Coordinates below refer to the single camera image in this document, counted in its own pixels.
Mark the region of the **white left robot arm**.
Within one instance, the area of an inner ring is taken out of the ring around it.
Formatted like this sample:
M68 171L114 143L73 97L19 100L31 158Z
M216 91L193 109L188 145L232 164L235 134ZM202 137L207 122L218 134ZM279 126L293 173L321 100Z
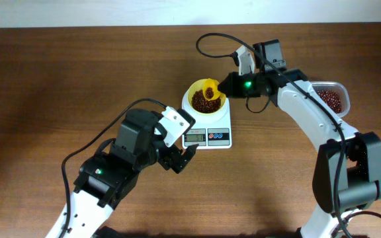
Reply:
M122 199L135 187L140 173L156 163L180 173L196 146L179 149L175 142L195 124L185 110L162 113L131 109L118 135L107 139L86 160L67 191L66 205L48 237L92 237Z

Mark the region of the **yellow measuring scoop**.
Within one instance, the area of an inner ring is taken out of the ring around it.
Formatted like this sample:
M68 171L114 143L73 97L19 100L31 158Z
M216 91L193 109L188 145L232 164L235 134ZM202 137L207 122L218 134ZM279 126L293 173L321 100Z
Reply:
M219 82L215 79L206 79L202 86L202 92L206 100L216 100L221 92L218 90Z

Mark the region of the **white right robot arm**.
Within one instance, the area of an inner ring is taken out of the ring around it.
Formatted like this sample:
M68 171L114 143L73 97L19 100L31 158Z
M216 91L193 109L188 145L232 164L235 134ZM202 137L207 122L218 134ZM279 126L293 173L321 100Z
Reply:
M239 70L218 85L228 98L268 97L287 113L317 151L312 181L316 207L295 237L347 235L347 224L381 199L381 140L344 122L299 69L288 70L278 40L230 54Z

